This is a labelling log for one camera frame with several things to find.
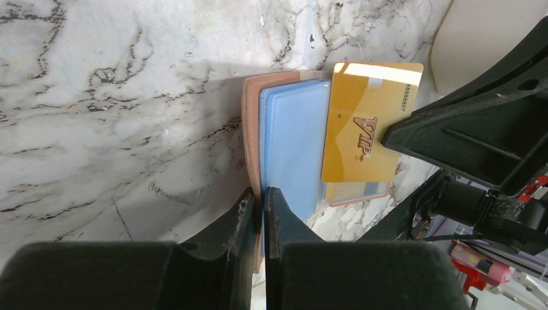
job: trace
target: white marble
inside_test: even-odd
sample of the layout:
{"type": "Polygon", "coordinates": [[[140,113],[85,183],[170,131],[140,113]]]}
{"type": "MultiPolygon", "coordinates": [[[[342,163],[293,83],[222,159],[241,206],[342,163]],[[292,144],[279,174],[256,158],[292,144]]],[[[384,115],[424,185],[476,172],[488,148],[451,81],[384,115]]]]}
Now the white marble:
{"type": "MultiPolygon", "coordinates": [[[[428,53],[449,5],[0,0],[0,269],[29,242],[180,242],[218,218],[248,186],[243,77],[421,62],[417,106],[434,101],[428,53]]],[[[389,197],[308,225],[356,238],[433,168],[405,158],[401,170],[389,197]]]]}

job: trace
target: black cable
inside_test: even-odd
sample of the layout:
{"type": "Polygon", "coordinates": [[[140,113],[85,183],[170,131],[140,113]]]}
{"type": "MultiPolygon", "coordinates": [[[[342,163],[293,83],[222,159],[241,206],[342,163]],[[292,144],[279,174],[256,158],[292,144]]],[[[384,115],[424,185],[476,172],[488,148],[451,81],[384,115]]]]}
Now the black cable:
{"type": "Polygon", "coordinates": [[[478,306],[479,298],[476,297],[476,295],[472,293],[468,293],[468,296],[472,299],[472,304],[470,305],[470,310],[476,310],[476,307],[478,306]]]}
{"type": "Polygon", "coordinates": [[[442,240],[478,240],[481,239],[480,236],[473,234],[444,234],[441,236],[431,236],[422,239],[416,239],[417,241],[442,241],[442,240]]]}

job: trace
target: red object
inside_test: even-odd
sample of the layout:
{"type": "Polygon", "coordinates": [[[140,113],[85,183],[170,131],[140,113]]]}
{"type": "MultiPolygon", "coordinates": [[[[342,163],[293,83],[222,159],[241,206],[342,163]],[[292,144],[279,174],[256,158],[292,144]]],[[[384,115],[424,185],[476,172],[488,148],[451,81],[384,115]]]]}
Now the red object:
{"type": "Polygon", "coordinates": [[[465,294],[468,294],[468,290],[471,287],[475,287],[476,289],[483,291],[487,283],[493,286],[499,285],[496,283],[492,283],[492,281],[488,279],[483,273],[479,272],[478,270],[475,270],[474,268],[463,265],[462,263],[459,263],[453,259],[451,259],[451,262],[453,262],[455,267],[457,267],[458,271],[467,275],[466,281],[464,282],[464,286],[463,286],[463,292],[465,294]]]}
{"type": "Polygon", "coordinates": [[[527,187],[523,193],[518,197],[518,200],[521,202],[529,202],[531,196],[539,187],[548,186],[548,176],[539,176],[533,184],[527,187]]]}

